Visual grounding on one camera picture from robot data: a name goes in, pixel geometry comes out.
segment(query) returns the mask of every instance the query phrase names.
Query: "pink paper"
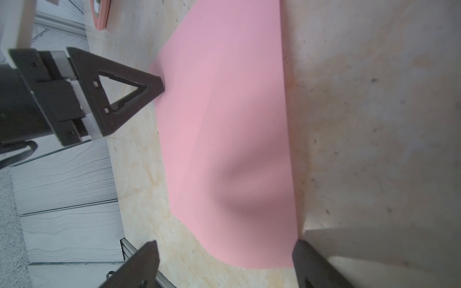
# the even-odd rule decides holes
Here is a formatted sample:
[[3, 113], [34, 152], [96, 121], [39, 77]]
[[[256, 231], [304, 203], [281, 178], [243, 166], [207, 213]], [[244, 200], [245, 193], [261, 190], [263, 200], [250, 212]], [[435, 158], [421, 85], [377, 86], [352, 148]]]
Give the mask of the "pink paper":
[[278, 0], [198, 0], [150, 72], [170, 209], [217, 259], [292, 267]]

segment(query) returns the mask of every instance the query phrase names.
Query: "wooden surface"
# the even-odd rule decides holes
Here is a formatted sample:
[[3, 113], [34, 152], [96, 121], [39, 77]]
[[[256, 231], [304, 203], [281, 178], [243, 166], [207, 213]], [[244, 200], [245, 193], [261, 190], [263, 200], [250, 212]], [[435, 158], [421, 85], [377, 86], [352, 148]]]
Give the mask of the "wooden surface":
[[38, 39], [38, 36], [40, 36], [40, 34], [44, 33], [45, 31], [47, 31], [45, 28], [38, 27], [38, 26], [34, 25], [34, 27], [32, 28], [32, 41], [31, 41], [31, 44], [36, 39]]
[[[66, 20], [83, 23], [82, 0], [59, 0], [56, 6], [46, 0], [37, 1], [37, 11], [45, 12]], [[77, 47], [88, 50], [86, 39], [77, 38], [63, 32], [45, 30], [34, 38], [31, 47], [37, 50], [65, 50], [66, 47]]]
[[[112, 0], [90, 51], [147, 71], [193, 0]], [[300, 236], [357, 287], [459, 287], [461, 3], [282, 0]], [[125, 90], [109, 88], [110, 97]], [[296, 287], [208, 255], [168, 210], [153, 104], [108, 139], [126, 238], [178, 288]]]
[[105, 139], [12, 167], [19, 215], [116, 200]]
[[[23, 161], [15, 163], [14, 165], [18, 165], [18, 164], [23, 163], [25, 161], [40, 158], [43, 155], [47, 155], [47, 154], [57, 152], [57, 151], [60, 151], [60, 150], [69, 149], [70, 147], [72, 147], [72, 146], [63, 147], [54, 134], [43, 136], [43, 137], [38, 137], [38, 138], [35, 138], [35, 139], [32, 139], [32, 140], [35, 143], [37, 143], [37, 145], [38, 145], [37, 150], [35, 150], [35, 152], [32, 155], [30, 155], [29, 157], [27, 157]], [[13, 152], [5, 153], [5, 155], [7, 157], [13, 156], [13, 155], [21, 153], [23, 151], [26, 151], [28, 149], [29, 148], [19, 149], [19, 150], [13, 151]]]
[[19, 218], [31, 263], [123, 262], [118, 202]]
[[123, 263], [69, 263], [29, 265], [27, 271], [34, 288], [97, 288], [109, 271]]

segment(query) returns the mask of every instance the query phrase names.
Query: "plywood board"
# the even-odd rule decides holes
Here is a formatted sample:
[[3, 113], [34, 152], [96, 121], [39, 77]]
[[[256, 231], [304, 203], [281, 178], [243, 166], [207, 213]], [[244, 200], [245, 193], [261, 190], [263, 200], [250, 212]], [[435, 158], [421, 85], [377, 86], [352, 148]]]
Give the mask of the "plywood board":
[[118, 202], [20, 218], [29, 261], [123, 262]]
[[83, 14], [84, 5], [83, 0], [71, 0], [72, 4], [74, 4]]
[[41, 33], [45, 31], [46, 31], [45, 28], [34, 25], [34, 27], [32, 28], [32, 42], [34, 41], [36, 37], [38, 37]]
[[19, 215], [117, 199], [105, 139], [12, 167]]
[[[26, 159], [24, 159], [24, 160], [22, 160], [22, 161], [20, 161], [18, 163], [15, 163], [14, 165], [18, 165], [18, 164], [23, 163], [25, 161], [29, 161], [29, 160], [41, 157], [43, 155], [53, 153], [53, 152], [58, 151], [58, 150], [68, 149], [68, 148], [72, 147], [72, 146], [63, 147], [54, 134], [53, 135], [43, 136], [43, 137], [38, 137], [38, 138], [32, 139], [32, 141], [37, 143], [37, 145], [38, 145], [37, 150], [35, 150], [35, 152], [32, 155], [30, 155], [29, 157], [27, 157]], [[18, 153], [21, 153], [23, 151], [26, 151], [26, 150], [29, 150], [29, 147], [5, 153], [5, 156], [10, 157], [10, 156], [16, 155]]]

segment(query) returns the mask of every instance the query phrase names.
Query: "pink tray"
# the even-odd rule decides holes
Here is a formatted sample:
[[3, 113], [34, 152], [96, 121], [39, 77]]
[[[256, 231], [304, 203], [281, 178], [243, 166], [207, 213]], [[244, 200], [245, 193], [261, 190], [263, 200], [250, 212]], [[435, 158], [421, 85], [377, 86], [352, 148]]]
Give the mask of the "pink tray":
[[91, 11], [93, 12], [93, 21], [95, 22], [96, 30], [103, 30], [106, 27], [107, 15], [109, 14], [109, 6], [111, 0], [101, 0], [99, 17], [95, 14], [95, 0], [89, 0], [91, 3]]

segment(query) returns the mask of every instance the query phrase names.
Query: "black bracket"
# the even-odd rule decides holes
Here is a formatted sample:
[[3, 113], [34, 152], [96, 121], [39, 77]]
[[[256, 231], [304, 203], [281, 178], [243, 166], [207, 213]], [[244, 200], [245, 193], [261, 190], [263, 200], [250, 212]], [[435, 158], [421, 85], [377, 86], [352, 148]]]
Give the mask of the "black bracket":
[[292, 257], [299, 288], [354, 288], [306, 241], [296, 242]]
[[159, 264], [157, 242], [147, 242], [100, 288], [155, 288]]
[[[115, 132], [141, 108], [164, 92], [163, 82], [159, 76], [77, 48], [69, 47], [67, 52], [102, 136]], [[110, 104], [99, 76], [106, 76], [137, 89]]]
[[63, 146], [80, 143], [78, 129], [85, 114], [69, 82], [64, 80], [51, 53], [11, 49], [10, 55], [48, 125]]

